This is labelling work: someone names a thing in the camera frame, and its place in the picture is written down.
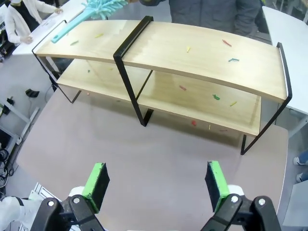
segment blue microfiber duster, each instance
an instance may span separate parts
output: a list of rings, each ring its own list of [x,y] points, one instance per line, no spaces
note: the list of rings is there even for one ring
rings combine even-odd
[[[87,4],[82,3],[86,6],[85,10],[78,15],[74,20],[67,24],[67,26],[61,30],[53,39],[53,43],[59,41],[64,35],[74,29],[81,22],[87,20],[88,18],[98,19],[102,18],[105,20],[107,17],[111,16],[116,10],[127,5],[126,0],[87,0]]]

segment lower shelf board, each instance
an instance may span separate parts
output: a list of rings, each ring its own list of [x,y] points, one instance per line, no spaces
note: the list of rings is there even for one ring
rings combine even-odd
[[[260,130],[260,96],[198,79],[153,71],[138,104],[250,136]]]
[[[135,96],[138,95],[150,70],[126,67]],[[115,64],[75,59],[64,71],[58,84],[130,101]]]

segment black shirt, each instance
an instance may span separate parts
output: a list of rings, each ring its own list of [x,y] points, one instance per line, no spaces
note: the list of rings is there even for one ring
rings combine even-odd
[[[31,32],[34,31],[39,26],[39,23],[35,20],[35,18],[30,15],[23,1],[20,2],[20,6],[15,6],[15,5],[11,6],[13,6],[21,14],[22,18],[27,23]]]

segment upper shelf board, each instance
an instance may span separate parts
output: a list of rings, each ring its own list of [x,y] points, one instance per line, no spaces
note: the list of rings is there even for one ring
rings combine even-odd
[[[114,63],[114,52],[138,23],[86,21],[56,44],[46,42],[36,54]],[[229,62],[232,58],[239,61]],[[151,22],[123,61],[128,66],[205,80],[280,103],[287,97],[278,48],[218,30]]]

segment red scrap on shelf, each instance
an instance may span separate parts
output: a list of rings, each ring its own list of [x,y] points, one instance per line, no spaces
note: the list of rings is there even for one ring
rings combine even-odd
[[[183,86],[181,86],[181,85],[180,85],[180,88],[181,88],[182,90],[186,90],[186,88],[184,88],[184,87],[183,87]]]
[[[226,40],[222,40],[225,44],[227,44],[229,47],[232,47],[231,44],[229,44]]]

